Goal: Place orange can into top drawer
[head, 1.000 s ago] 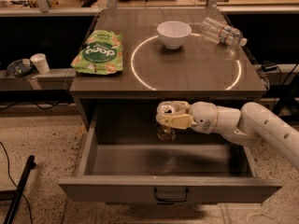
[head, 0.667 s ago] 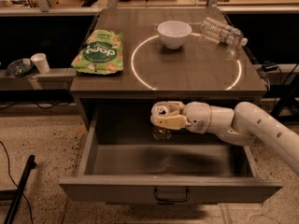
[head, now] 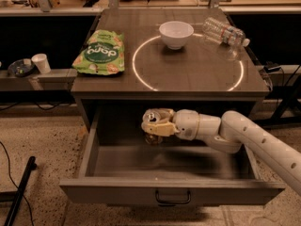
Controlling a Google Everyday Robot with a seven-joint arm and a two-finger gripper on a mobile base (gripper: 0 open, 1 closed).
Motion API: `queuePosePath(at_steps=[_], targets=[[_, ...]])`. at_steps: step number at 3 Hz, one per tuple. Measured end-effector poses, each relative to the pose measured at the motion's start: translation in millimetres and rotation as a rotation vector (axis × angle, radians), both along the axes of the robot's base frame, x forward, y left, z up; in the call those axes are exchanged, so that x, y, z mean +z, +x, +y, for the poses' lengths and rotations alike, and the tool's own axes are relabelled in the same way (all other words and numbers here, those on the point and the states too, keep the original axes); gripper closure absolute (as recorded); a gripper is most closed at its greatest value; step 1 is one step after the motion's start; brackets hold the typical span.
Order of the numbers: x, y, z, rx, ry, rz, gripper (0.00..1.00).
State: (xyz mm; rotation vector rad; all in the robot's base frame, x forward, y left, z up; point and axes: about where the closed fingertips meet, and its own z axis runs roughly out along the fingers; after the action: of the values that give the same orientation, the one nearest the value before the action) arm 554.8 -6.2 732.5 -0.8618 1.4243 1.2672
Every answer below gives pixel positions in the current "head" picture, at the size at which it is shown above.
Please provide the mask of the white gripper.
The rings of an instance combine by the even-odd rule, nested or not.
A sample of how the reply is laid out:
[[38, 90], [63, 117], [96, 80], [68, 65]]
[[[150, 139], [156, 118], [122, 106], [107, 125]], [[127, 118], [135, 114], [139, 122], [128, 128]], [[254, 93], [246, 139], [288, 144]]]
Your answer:
[[196, 111], [182, 109], [175, 113], [171, 108], [161, 109], [161, 118], [168, 120], [165, 123], [143, 122], [141, 127], [144, 132], [160, 137], [176, 135], [180, 139], [193, 140], [197, 136], [199, 114]]

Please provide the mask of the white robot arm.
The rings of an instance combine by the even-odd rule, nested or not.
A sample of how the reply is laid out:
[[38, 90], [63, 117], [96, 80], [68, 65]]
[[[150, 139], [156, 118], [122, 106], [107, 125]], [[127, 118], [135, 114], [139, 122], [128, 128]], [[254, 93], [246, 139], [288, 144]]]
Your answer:
[[216, 117], [188, 109], [153, 108], [144, 113], [141, 128], [151, 137], [200, 140], [224, 153], [237, 153], [246, 146], [301, 194], [301, 153], [239, 112]]

